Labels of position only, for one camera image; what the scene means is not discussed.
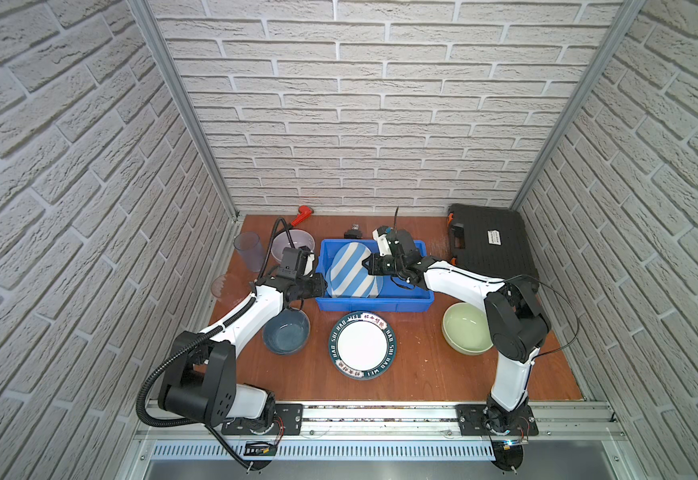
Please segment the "right robot arm base plate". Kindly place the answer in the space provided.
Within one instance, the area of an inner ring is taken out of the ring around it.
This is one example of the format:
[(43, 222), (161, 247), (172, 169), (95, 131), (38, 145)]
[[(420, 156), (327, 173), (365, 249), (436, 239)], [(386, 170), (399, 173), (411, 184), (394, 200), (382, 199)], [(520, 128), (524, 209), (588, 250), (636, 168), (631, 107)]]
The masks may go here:
[(532, 437), (539, 434), (534, 414), (527, 403), (509, 412), (493, 404), (457, 404), (455, 412), (462, 436)]

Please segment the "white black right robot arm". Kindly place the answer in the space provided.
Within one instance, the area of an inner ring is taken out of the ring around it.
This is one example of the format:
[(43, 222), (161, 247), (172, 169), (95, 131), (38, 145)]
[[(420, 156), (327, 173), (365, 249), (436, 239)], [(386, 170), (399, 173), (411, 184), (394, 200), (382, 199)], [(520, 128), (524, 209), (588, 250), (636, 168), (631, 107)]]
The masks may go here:
[(362, 265), (373, 276), (397, 278), (424, 290), (443, 293), (483, 312), (491, 342), (498, 351), (488, 405), (509, 414), (526, 403), (534, 359), (551, 330), (537, 296), (538, 279), (525, 274), (508, 279), (487, 277), (419, 254), (373, 253)]

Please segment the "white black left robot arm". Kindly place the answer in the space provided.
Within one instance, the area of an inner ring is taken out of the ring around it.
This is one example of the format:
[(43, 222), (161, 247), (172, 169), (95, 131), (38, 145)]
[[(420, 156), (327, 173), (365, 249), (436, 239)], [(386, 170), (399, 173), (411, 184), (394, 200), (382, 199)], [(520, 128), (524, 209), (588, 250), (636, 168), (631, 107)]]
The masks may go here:
[(239, 384), (237, 358), (290, 303), (320, 297), (326, 290), (327, 282), (320, 274), (265, 277), (225, 317), (200, 332), (181, 333), (156, 371), (161, 382), (158, 405), (177, 417), (157, 423), (217, 427), (239, 419), (252, 423), (255, 430), (269, 428), (275, 423), (274, 394)]

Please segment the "green rim lettered plate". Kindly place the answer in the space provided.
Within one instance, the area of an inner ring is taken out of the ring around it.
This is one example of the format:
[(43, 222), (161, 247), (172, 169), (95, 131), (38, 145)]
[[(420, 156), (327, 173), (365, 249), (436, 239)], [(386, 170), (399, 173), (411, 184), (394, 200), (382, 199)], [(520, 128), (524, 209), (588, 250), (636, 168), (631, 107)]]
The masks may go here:
[(386, 373), (398, 350), (391, 325), (371, 312), (351, 312), (341, 317), (331, 330), (328, 353), (344, 376), (368, 381)]

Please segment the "left robot arm base plate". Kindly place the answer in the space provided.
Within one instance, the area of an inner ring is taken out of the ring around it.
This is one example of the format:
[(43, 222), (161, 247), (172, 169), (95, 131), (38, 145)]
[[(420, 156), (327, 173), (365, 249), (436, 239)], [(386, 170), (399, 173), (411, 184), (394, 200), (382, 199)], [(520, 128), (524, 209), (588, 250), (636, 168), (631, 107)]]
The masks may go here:
[(298, 436), (304, 419), (304, 405), (301, 403), (275, 402), (264, 408), (263, 413), (254, 419), (234, 418), (222, 424), (223, 435), (273, 436), (284, 431), (285, 436)]

